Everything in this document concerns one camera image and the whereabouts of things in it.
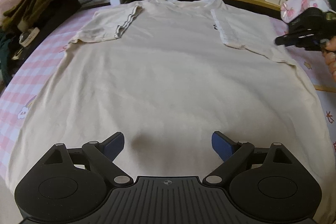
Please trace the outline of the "person right hand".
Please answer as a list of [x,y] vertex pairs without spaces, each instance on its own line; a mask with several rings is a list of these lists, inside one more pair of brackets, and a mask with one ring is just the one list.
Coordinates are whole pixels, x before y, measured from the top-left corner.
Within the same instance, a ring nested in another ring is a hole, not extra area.
[[325,59],[325,63],[329,69],[329,72],[331,73],[334,81],[336,80],[336,38],[333,37],[330,39],[324,47],[324,50],[322,52],[323,57]]

